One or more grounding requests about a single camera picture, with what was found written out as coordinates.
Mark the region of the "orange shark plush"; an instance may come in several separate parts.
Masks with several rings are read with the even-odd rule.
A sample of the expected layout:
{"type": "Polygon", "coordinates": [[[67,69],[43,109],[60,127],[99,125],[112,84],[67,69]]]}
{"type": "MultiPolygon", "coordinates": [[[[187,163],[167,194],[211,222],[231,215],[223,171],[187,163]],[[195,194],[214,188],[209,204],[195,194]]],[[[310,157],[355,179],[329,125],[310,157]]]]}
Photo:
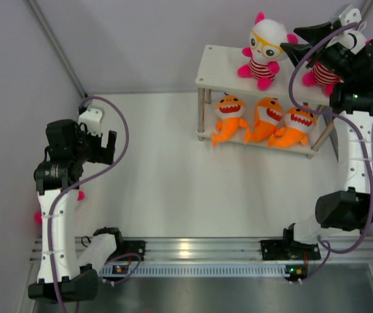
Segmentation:
{"type": "Polygon", "coordinates": [[[265,97],[254,107],[254,131],[245,133],[244,143],[262,142],[277,130],[283,116],[283,109],[277,98],[265,97]]]}
{"type": "Polygon", "coordinates": [[[246,110],[245,102],[236,95],[224,93],[224,96],[215,106],[215,114],[218,117],[216,132],[211,133],[213,147],[218,143],[229,141],[239,128],[245,130],[245,136],[249,133],[248,123],[243,119],[246,110]]]}
{"type": "Polygon", "coordinates": [[[306,146],[308,134],[317,125],[317,115],[293,107],[284,117],[284,127],[277,129],[269,137],[267,146],[279,149],[289,149],[295,145],[306,146]]]}

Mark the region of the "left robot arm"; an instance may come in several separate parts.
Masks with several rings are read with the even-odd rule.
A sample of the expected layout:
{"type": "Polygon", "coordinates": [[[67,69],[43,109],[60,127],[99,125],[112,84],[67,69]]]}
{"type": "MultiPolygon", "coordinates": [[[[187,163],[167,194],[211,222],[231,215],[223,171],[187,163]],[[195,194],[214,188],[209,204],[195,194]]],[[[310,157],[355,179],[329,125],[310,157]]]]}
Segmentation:
{"type": "Polygon", "coordinates": [[[93,300],[98,273],[110,260],[119,260],[125,244],[118,228],[94,232],[88,248],[78,255],[74,213],[80,195],[80,177],[86,162],[113,165],[117,134],[109,131],[102,146],[99,121],[63,119],[46,127],[48,146],[34,172],[42,218],[42,252],[37,281],[28,296],[47,303],[93,300]]]}

